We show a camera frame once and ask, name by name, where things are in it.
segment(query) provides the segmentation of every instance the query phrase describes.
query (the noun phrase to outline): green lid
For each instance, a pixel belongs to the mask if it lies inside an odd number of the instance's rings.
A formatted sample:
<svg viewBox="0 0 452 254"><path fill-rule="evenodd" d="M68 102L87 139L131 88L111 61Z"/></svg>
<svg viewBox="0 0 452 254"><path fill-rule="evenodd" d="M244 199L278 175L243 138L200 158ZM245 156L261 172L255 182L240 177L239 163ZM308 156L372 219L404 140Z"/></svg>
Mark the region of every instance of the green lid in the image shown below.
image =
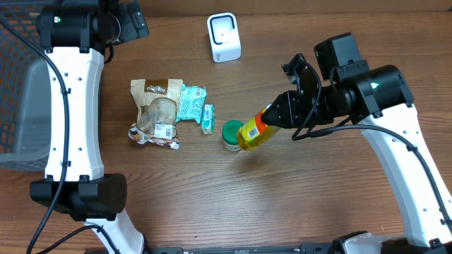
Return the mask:
<svg viewBox="0 0 452 254"><path fill-rule="evenodd" d="M241 121L231 120L223 126L223 140L230 145L238 145L237 131L243 126Z"/></svg>

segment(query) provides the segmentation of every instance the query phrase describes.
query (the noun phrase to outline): container with green lid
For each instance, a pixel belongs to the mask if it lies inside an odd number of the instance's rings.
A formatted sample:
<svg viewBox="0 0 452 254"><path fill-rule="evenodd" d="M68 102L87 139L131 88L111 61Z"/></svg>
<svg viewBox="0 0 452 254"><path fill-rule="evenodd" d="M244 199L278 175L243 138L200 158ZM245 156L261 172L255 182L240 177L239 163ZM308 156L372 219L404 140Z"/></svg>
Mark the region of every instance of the container with green lid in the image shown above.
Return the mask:
<svg viewBox="0 0 452 254"><path fill-rule="evenodd" d="M223 145L229 151L239 151L240 146L237 142L237 131L243 126L241 121L231 120L223 126L222 139Z"/></svg>

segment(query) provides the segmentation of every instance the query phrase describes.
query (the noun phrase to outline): blue gray bin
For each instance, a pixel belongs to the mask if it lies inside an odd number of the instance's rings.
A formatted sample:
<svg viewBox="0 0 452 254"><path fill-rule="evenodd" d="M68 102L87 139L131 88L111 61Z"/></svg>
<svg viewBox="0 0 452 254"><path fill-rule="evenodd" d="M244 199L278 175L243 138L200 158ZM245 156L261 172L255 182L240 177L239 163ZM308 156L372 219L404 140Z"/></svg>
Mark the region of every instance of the blue gray bin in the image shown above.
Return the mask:
<svg viewBox="0 0 452 254"><path fill-rule="evenodd" d="M1 0L0 19L39 46L35 19L52 1ZM44 171L51 133L47 63L0 25L0 168Z"/></svg>

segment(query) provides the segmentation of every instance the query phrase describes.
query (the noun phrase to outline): bottle label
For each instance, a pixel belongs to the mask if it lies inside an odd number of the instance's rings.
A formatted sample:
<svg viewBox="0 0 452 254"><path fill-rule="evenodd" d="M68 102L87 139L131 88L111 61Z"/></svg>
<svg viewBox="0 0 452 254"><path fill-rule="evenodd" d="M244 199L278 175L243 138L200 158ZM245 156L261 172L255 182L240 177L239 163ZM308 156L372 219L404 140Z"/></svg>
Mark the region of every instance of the bottle label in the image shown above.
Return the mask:
<svg viewBox="0 0 452 254"><path fill-rule="evenodd" d="M265 109L262 109L259 114L255 115L251 120L248 121L248 123L243 125L242 137L245 139L245 141L253 141L267 129L267 125L262 122L261 116L269 106L270 105L268 105Z"/></svg>

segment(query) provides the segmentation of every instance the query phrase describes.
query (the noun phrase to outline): wood grain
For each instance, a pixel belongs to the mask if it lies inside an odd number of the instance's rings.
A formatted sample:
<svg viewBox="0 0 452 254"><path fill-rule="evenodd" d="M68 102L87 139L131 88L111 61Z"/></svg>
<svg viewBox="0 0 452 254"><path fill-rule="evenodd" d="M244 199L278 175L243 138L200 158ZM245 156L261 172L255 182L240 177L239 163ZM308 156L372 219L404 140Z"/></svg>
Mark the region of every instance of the wood grain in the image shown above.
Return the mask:
<svg viewBox="0 0 452 254"><path fill-rule="evenodd" d="M441 175L452 186L452 16L450 13L349 13L240 16L242 57L213 63L206 17L150 18L150 36L115 48L102 85L100 146L107 173L127 177L127 212L152 246L183 248L294 246L331 241L357 230L400 234L398 206L378 159L358 131L294 143L280 131L255 152L228 152L222 125L248 120L288 85L280 65L353 32L372 68L394 64L415 96L423 135ZM215 133L194 122L177 128L180 150L139 147L127 137L136 120L135 78L181 78L205 85L214 104ZM29 198L41 173L0 171L0 253L24 253L45 208ZM80 226L53 214L37 247ZM85 232L58 253L99 247Z"/></svg>
<svg viewBox="0 0 452 254"><path fill-rule="evenodd" d="M147 17L447 11L448 0L141 0Z"/></svg>

